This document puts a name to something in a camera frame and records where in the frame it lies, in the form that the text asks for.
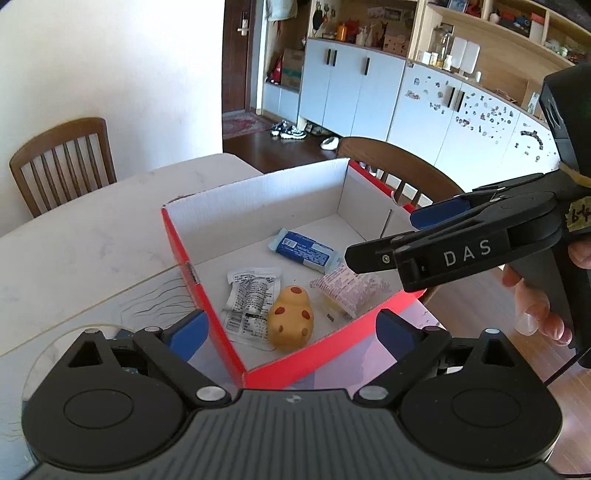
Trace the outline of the person right hand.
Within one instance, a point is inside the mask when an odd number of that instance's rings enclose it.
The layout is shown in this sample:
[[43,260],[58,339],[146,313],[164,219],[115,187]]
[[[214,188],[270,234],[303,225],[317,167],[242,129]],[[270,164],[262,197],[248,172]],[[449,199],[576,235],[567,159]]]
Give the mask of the person right hand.
[[504,266],[502,282],[515,294],[516,329],[539,332],[577,352],[590,349],[590,237]]

